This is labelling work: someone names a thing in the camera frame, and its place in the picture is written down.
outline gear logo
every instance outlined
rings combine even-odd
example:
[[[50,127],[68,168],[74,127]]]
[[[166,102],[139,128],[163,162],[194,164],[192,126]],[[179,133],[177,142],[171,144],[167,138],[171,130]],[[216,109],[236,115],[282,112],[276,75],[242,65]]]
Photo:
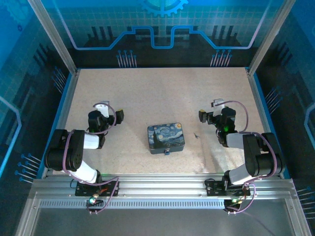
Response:
[[[27,0],[0,0],[0,6],[5,6],[11,17],[21,24],[29,15],[29,3]]]
[[[154,16],[164,17],[171,16],[171,13],[177,14],[177,11],[182,10],[188,0],[139,0],[139,2],[148,14],[153,13]]]

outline enclosure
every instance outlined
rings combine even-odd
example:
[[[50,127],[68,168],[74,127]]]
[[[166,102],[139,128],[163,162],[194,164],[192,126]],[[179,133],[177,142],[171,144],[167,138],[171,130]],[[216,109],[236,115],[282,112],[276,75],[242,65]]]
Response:
[[[276,235],[314,234],[314,11],[311,0],[0,1],[3,235],[102,232],[94,222],[115,235],[266,235],[253,218],[206,206],[224,199],[207,198],[204,180],[244,163],[199,121],[218,98],[242,102],[248,130],[274,133],[285,159],[283,175],[257,182],[248,212]],[[84,161],[119,176],[120,193],[90,219],[71,178],[43,157],[55,129],[86,130],[101,101],[125,119]],[[227,106],[242,130],[243,108]],[[147,127],[169,123],[181,124],[184,150],[150,154]]]

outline beige work surface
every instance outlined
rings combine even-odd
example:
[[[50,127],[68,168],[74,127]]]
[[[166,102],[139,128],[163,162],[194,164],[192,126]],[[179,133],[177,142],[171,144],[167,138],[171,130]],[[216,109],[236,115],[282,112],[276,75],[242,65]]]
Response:
[[[83,155],[101,173],[222,173],[242,165],[244,155],[222,147],[215,127],[199,121],[198,111],[211,111],[217,98],[242,102],[248,131],[263,132],[244,68],[82,69],[65,128],[86,130],[93,104],[109,100],[124,110],[125,120],[109,131],[102,149],[85,149]],[[236,129],[242,130],[243,108],[228,106],[236,110]],[[183,126],[184,150],[150,154],[147,127],[175,122]]]

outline glass panel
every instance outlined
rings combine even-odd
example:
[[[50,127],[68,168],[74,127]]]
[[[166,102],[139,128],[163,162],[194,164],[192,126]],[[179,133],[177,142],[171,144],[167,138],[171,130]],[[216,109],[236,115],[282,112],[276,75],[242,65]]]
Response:
[[[315,2],[297,0],[257,75],[287,167],[303,203],[315,169]],[[314,204],[305,211],[312,217]],[[315,221],[309,219],[312,229]]]
[[[0,229],[11,236],[69,72],[27,1],[0,1],[0,21]]]
[[[282,0],[45,0],[78,67],[248,66]]]

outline starry night box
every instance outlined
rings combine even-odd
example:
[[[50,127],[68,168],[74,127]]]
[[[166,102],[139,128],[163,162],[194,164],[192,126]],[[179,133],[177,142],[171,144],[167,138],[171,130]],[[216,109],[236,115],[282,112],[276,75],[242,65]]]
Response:
[[[148,127],[149,148],[151,154],[182,151],[185,145],[183,128],[180,123],[159,124]]]

